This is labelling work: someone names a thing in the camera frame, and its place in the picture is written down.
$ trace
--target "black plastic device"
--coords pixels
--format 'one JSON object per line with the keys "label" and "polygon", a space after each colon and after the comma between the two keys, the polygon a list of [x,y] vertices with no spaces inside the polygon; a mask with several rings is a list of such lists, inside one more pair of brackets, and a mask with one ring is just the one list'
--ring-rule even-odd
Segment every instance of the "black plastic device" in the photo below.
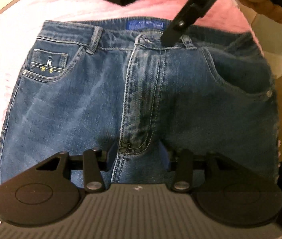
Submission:
{"label": "black plastic device", "polygon": [[[0,239],[231,238],[276,239],[282,191],[273,182],[219,153],[195,155],[159,143],[172,185],[111,184],[100,171],[117,145],[79,156],[59,152],[0,186]],[[84,188],[70,181],[83,170]],[[193,170],[205,182],[192,186]]]}

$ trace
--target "front pocket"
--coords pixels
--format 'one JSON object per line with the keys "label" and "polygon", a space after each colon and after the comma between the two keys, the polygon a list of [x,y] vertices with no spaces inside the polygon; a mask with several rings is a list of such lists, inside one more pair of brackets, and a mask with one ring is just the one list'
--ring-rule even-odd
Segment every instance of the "front pocket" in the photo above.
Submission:
{"label": "front pocket", "polygon": [[228,92],[247,97],[270,97],[274,89],[271,69],[262,56],[237,57],[202,47],[212,78]]}
{"label": "front pocket", "polygon": [[53,46],[54,50],[61,52],[34,49],[30,65],[25,68],[23,74],[41,82],[56,82],[66,76],[82,59],[85,48],[81,46],[78,49],[76,44],[60,48],[58,45]]}
{"label": "front pocket", "polygon": [[34,49],[30,71],[48,79],[64,73],[69,54]]}

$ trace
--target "screw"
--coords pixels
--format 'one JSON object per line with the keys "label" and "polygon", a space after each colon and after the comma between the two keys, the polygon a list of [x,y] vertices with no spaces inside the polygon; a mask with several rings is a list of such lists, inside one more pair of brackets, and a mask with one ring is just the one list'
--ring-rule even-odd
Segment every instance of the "screw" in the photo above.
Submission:
{"label": "screw", "polygon": [[89,190],[92,190],[92,191],[95,191],[95,190],[98,190],[102,187],[102,184],[100,182],[89,182],[87,184],[87,188]]}
{"label": "screw", "polygon": [[179,26],[180,26],[180,27],[183,27],[183,26],[184,26],[184,24],[185,24],[185,22],[184,22],[184,21],[180,21],[180,22],[179,22]]}
{"label": "screw", "polygon": [[177,190],[187,190],[190,187],[190,184],[188,182],[176,182],[174,183],[174,188]]}

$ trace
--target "blue denim jeans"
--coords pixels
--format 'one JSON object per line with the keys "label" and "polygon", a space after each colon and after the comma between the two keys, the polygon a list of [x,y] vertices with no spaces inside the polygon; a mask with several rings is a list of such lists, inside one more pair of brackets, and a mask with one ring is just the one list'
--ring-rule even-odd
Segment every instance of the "blue denim jeans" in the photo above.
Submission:
{"label": "blue denim jeans", "polygon": [[[105,183],[169,183],[158,141],[213,150],[274,181],[278,112],[271,69],[251,33],[191,26],[173,47],[168,20],[46,21],[21,68],[0,141],[0,184],[59,152],[109,148]],[[194,185],[204,181],[193,172]],[[80,171],[71,180],[82,186]]]}

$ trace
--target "gray ribbed platform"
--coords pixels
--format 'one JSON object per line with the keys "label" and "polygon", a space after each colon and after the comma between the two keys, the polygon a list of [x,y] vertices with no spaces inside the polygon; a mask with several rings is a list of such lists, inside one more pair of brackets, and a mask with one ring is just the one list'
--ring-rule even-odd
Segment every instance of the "gray ribbed platform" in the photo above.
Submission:
{"label": "gray ribbed platform", "polygon": [[3,223],[0,239],[275,239],[276,224],[238,229],[206,217],[189,195],[164,184],[112,184],[102,194],[88,195],[68,218],[38,228]]}

